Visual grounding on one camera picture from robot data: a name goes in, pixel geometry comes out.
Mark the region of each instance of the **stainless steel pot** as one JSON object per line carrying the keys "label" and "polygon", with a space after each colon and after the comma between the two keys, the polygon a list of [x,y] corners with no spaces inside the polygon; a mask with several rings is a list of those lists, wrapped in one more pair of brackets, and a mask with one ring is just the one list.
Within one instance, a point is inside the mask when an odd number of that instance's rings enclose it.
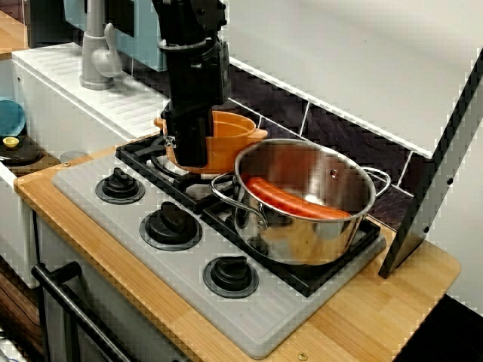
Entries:
{"label": "stainless steel pot", "polygon": [[[368,173],[386,179],[378,193]],[[251,177],[262,177],[307,201],[346,211],[350,217],[320,220],[284,212],[247,188]],[[234,198],[216,187],[229,180],[235,185]],[[250,247],[276,262],[322,265],[349,249],[359,223],[390,185],[387,173],[360,167],[332,149],[299,140],[264,140],[238,154],[235,175],[217,176],[210,187],[219,199],[234,206],[236,231]]]}

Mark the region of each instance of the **orange pot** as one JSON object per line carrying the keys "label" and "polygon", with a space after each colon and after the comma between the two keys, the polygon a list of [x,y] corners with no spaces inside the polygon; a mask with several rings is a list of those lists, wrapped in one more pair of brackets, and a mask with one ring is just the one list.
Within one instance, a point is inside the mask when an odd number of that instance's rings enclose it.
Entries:
{"label": "orange pot", "polygon": [[[231,172],[236,155],[246,146],[266,139],[266,130],[260,130],[255,123],[235,113],[213,111],[214,136],[206,137],[208,164],[203,168],[184,167],[176,162],[173,148],[166,147],[166,155],[182,170],[193,173],[220,174]],[[167,133],[164,119],[157,118],[154,124]]]}

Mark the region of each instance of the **burner grate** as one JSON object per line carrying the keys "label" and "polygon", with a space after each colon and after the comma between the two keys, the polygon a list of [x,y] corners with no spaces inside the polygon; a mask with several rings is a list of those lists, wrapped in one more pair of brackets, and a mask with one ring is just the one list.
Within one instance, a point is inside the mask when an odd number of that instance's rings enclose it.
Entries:
{"label": "burner grate", "polygon": [[[120,146],[115,151],[115,156],[119,160],[133,168],[154,186],[166,192],[194,213],[201,213],[207,206],[218,201],[216,196],[212,194],[197,199],[186,193],[186,190],[190,186],[207,184],[209,180],[202,179],[202,176],[197,173],[187,173],[185,175],[174,173],[159,162],[158,157],[163,155],[166,155],[163,146],[163,136],[147,137]],[[153,167],[148,166],[148,161],[152,162]],[[233,187],[225,187],[222,191],[227,195],[231,195],[233,193]]]}
{"label": "burner grate", "polygon": [[288,265],[274,262],[255,249],[249,247],[239,236],[233,225],[232,217],[221,219],[220,214],[226,214],[230,206],[218,201],[203,210],[202,219],[223,237],[230,240],[234,245],[242,249],[246,254],[257,260],[261,265],[270,270],[274,275],[293,287],[305,297],[311,296],[318,288],[332,278],[348,262],[359,255],[373,241],[379,237],[380,227],[369,220],[363,220],[359,231],[364,234],[352,242],[349,250],[338,260],[325,265]]}

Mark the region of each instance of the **wooden countertop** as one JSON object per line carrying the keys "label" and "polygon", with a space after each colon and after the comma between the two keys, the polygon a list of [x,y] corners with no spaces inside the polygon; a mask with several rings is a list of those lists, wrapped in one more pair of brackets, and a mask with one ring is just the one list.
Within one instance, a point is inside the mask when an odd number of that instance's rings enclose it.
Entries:
{"label": "wooden countertop", "polygon": [[[80,164],[114,148],[71,161]],[[63,165],[15,181],[17,193],[193,360],[252,361],[51,184]],[[394,232],[383,227],[390,242]],[[345,285],[263,361],[391,361],[460,272],[455,258],[424,242],[388,279],[386,252]]]}
{"label": "wooden countertop", "polygon": [[28,49],[27,27],[0,11],[0,60],[11,58],[12,51]]}

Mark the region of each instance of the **black handle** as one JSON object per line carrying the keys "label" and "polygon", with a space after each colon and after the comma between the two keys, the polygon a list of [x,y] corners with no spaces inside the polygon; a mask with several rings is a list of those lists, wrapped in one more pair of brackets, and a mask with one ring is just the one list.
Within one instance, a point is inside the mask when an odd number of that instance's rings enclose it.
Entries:
{"label": "black handle", "polygon": [[138,362],[138,359],[122,347],[104,322],[68,286],[62,284],[81,273],[81,267],[77,262],[71,262],[53,272],[49,272],[43,263],[35,265],[32,269],[32,275],[40,285],[112,362]]}

